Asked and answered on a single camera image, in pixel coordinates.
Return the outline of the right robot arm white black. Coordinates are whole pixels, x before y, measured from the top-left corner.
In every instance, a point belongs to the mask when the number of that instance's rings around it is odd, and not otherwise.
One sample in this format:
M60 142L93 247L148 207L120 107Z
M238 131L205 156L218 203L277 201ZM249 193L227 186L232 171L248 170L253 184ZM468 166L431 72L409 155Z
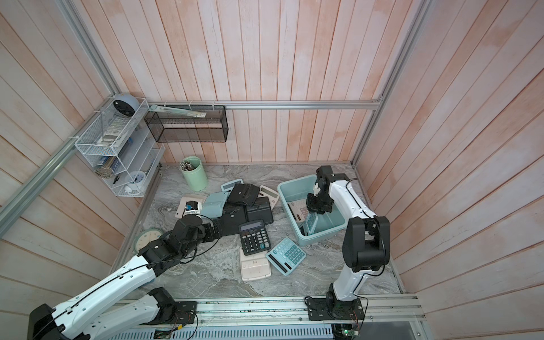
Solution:
M317 223L317 216L339 210L347 228L342 244L344 268L331 284L322 303L327 317L339 319L344 315L357 316L361 311L359 286L369 277L383 273L390 261L390 221L376 215L356 195L352 179L336 174L330 166L316 171L313 192L307 195L308 228Z

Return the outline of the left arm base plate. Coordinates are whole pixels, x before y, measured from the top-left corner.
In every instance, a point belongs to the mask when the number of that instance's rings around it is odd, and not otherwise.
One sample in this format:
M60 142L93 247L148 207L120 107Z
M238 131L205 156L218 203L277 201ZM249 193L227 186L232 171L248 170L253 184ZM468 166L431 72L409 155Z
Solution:
M181 301L158 304L159 311L154 320L147 325L158 324L193 324L197 308L196 301Z

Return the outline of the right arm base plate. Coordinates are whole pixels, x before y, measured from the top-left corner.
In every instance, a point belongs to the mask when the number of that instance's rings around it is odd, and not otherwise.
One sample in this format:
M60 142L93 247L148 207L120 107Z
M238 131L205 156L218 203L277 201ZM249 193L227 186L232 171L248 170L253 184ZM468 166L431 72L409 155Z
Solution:
M334 296L323 298L304 297L310 321L354 320L361 322L365 318L364 306L359 299L340 301Z

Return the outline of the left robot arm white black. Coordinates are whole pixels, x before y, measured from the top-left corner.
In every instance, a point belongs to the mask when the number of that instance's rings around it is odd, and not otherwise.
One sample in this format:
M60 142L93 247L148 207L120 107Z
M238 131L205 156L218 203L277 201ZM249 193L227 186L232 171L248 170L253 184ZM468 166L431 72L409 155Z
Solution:
M165 288L154 288L125 307L112 309L137 288L198 254L198 246L220 238L215 222L187 215L174 229L149 242L126 264L88 290L55 307L42 304L28 321L28 339L107 339L140 324L176 324L186 313Z

